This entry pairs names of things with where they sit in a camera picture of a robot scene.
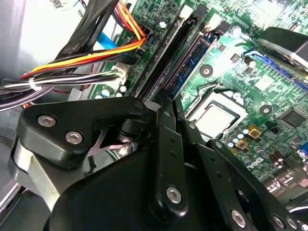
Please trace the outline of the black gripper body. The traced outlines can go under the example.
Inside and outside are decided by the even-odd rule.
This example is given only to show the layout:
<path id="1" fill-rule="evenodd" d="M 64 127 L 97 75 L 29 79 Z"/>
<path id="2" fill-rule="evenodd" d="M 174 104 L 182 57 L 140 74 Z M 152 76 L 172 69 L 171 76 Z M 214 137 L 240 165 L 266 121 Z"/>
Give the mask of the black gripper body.
<path id="1" fill-rule="evenodd" d="M 184 179 L 188 213 L 163 223 L 151 212 L 156 178 L 170 186 Z M 196 169 L 167 154 L 140 151 L 70 186 L 56 202 L 47 231 L 222 231 L 209 186 Z"/>

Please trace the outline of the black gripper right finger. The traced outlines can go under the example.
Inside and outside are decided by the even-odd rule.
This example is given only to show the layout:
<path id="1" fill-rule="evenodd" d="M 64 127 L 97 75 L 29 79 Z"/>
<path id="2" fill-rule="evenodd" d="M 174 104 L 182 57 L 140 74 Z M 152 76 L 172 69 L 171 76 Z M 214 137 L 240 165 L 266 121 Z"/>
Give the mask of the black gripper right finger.
<path id="1" fill-rule="evenodd" d="M 189 157 L 209 183 L 215 226 L 219 231 L 301 231 L 294 217 L 219 140 L 205 142 L 174 101 L 177 127 Z"/>

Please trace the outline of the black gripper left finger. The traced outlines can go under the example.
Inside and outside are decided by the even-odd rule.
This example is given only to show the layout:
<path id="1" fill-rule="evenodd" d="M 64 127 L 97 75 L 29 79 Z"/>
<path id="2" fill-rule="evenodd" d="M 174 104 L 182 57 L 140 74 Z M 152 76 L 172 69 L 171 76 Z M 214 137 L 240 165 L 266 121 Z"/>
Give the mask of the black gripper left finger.
<path id="1" fill-rule="evenodd" d="M 117 147 L 129 141 L 141 145 L 131 154 L 149 151 L 158 158 L 171 154 L 177 163 L 184 162 L 182 137 L 168 98 L 157 111 L 134 97 L 31 106 L 21 113 L 12 156 L 26 177 L 20 183 L 32 182 L 52 213 L 70 186 L 89 177 L 83 164 L 94 147 Z M 188 212 L 186 181 L 181 179 L 173 187 L 158 176 L 149 207 L 163 223 L 182 219 Z"/>

